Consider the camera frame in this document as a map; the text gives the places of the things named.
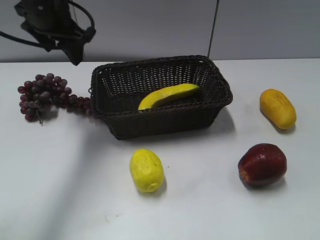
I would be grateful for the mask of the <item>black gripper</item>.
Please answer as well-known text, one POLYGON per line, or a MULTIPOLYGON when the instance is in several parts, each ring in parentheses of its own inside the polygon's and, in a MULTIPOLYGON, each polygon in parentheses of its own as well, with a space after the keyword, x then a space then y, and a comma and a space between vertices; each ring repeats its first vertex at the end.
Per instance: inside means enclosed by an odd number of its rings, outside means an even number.
POLYGON ((21 0, 14 9, 24 18, 21 28, 32 35, 41 48, 62 50, 74 66, 83 61, 84 45, 96 34, 94 19, 85 8, 72 0, 21 0), (87 29, 72 19, 70 6, 88 17, 87 29))

